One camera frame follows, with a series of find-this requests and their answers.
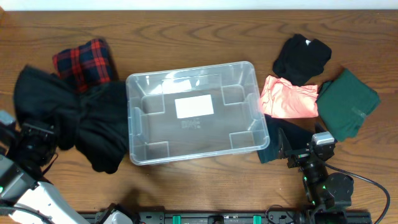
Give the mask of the dark green shirt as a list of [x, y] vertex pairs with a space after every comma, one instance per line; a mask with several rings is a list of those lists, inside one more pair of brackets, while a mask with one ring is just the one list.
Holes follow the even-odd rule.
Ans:
[[351, 71], [323, 83], [317, 98], [318, 114], [337, 141], [354, 138], [366, 118], [379, 106], [378, 93]]

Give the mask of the large black garment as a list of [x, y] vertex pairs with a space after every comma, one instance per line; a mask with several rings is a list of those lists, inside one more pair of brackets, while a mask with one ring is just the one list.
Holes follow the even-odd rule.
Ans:
[[19, 124], [41, 121], [58, 129], [58, 147], [75, 147], [97, 172], [113, 174], [128, 150], [127, 94], [123, 82], [76, 93], [65, 81], [34, 67], [20, 72], [14, 89]]

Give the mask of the red navy plaid shirt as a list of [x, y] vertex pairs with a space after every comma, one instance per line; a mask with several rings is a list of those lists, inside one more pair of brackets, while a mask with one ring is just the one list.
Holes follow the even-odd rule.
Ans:
[[89, 88], [118, 78], [108, 44], [103, 39], [92, 39], [52, 57], [57, 76], [83, 93]]

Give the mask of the clear plastic storage bin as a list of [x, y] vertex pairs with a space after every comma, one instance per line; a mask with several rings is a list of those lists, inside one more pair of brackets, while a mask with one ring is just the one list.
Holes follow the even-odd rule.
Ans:
[[135, 165], [242, 154], [270, 143], [250, 62], [135, 73], [126, 94]]

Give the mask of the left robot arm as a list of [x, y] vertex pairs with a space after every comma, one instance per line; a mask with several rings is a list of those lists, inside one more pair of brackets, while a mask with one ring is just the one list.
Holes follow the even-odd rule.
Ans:
[[57, 158], [57, 131], [41, 122], [1, 122], [1, 214], [19, 223], [88, 223], [44, 174]]

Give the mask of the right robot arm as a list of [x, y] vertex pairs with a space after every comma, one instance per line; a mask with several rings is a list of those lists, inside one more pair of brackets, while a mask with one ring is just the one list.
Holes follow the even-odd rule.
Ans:
[[294, 149], [282, 129], [278, 130], [279, 158], [287, 167], [299, 168], [308, 201], [323, 210], [342, 210], [351, 206], [352, 177], [338, 171], [329, 174], [326, 161], [332, 158], [336, 140], [330, 132], [315, 133], [301, 149]]

